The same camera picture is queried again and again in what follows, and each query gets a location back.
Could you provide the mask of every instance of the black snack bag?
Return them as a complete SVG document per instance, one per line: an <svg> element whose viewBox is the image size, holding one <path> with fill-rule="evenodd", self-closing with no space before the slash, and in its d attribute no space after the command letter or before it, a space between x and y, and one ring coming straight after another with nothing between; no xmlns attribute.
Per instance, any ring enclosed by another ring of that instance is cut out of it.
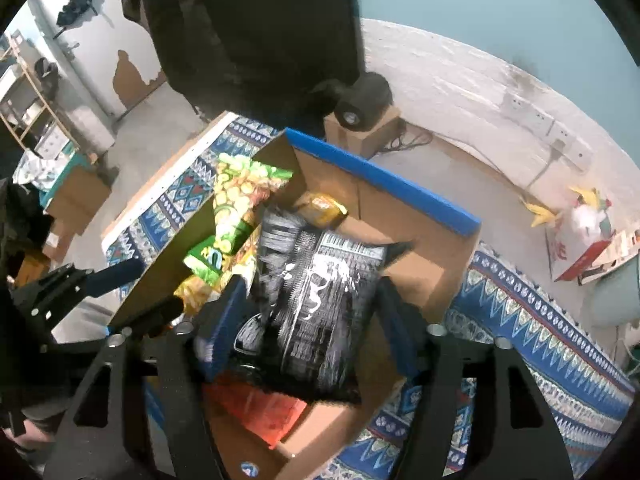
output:
<svg viewBox="0 0 640 480"><path fill-rule="evenodd" d="M261 321L266 324L278 301L289 255L298 234L307 224L301 216L273 207L265 211L261 225L256 297Z"/></svg>
<svg viewBox="0 0 640 480"><path fill-rule="evenodd" d="M256 362L264 385L307 402L357 404L354 364L380 270L410 244L364 244L308 224L294 228L292 222L286 231L282 247L291 247L288 258L279 253L264 277L275 283L265 288L268 304L260 309L265 330Z"/></svg>

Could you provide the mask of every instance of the black speaker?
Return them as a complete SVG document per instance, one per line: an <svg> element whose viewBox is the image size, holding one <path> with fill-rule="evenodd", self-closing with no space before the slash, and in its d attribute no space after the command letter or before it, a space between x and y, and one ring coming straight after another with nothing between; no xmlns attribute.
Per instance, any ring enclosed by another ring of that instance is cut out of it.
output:
<svg viewBox="0 0 640 480"><path fill-rule="evenodd" d="M368 72L344 90L335 107L335 116L346 129L367 132L382 118L392 101L393 95L386 79L375 72Z"/></svg>

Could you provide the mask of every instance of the teal wall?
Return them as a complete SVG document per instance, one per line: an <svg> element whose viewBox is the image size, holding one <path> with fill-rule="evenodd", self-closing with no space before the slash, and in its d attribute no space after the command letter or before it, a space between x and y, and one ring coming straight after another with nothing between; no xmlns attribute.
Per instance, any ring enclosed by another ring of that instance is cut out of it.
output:
<svg viewBox="0 0 640 480"><path fill-rule="evenodd" d="M360 13L519 66L571 99L640 165L640 68L594 0L360 0Z"/></svg>

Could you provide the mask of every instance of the metal bolt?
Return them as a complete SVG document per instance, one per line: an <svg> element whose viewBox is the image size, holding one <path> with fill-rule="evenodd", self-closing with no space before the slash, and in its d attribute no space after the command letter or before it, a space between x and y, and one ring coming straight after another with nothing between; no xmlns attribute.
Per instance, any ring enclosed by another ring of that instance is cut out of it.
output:
<svg viewBox="0 0 640 480"><path fill-rule="evenodd" d="M358 115L353 112L345 112L342 116L344 118L344 122L346 122L347 124L354 125L360 122L360 118L358 117Z"/></svg>
<svg viewBox="0 0 640 480"><path fill-rule="evenodd" d="M437 323L430 324L427 327L427 332L429 332L431 335L434 335L436 337L442 337L444 335L447 335L447 329Z"/></svg>
<svg viewBox="0 0 640 480"><path fill-rule="evenodd" d="M107 344L109 345L109 348L116 348L116 346L120 346L122 343L124 343L126 339L127 338L122 334L114 334L110 336L109 339L107 339Z"/></svg>
<svg viewBox="0 0 640 480"><path fill-rule="evenodd" d="M191 321L183 321L175 327L177 335L190 334L193 331L193 323Z"/></svg>
<svg viewBox="0 0 640 480"><path fill-rule="evenodd" d="M497 338L495 338L494 339L494 344L501 350L511 350L513 348L513 345L511 344L511 341L509 341L505 337L497 337Z"/></svg>

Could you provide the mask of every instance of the cardboard box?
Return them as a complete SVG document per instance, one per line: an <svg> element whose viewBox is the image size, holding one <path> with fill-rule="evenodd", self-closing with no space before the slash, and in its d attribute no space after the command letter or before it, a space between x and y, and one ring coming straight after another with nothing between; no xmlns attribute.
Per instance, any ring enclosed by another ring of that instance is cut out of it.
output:
<svg viewBox="0 0 640 480"><path fill-rule="evenodd" d="M390 140L399 137L404 122L400 118L400 110L390 106L378 124L368 132L352 132L343 127L335 114L324 118L326 141L347 150L354 155L371 158Z"/></svg>
<svg viewBox="0 0 640 480"><path fill-rule="evenodd" d="M44 243L42 253L52 261L61 264L74 239L74 232L62 220L55 220Z"/></svg>
<svg viewBox="0 0 640 480"><path fill-rule="evenodd" d="M15 286L34 282L49 270L50 263L44 254L37 251L26 251L18 275L15 277Z"/></svg>
<svg viewBox="0 0 640 480"><path fill-rule="evenodd" d="M476 218L358 156L299 132L287 130L255 158L294 171L289 184L274 197L280 205L292 205L306 190L327 192L349 208L349 217L338 229L341 232L372 242L414 240L415 250L386 273L405 300L422 308L427 320L442 320L475 250L480 225ZM190 273L182 258L212 234L213 225L209 200L146 270L110 326L123 326L130 316L171 294ZM353 441L400 378L375 317L356 373L362 405L313 404L275 450L218 406L207 406L211 431L230 477L245 479L240 464L246 461L258 466L263 479L309 478Z"/></svg>
<svg viewBox="0 0 640 480"><path fill-rule="evenodd" d="M47 213L81 235L110 193L111 189L95 172L75 166L47 205Z"/></svg>

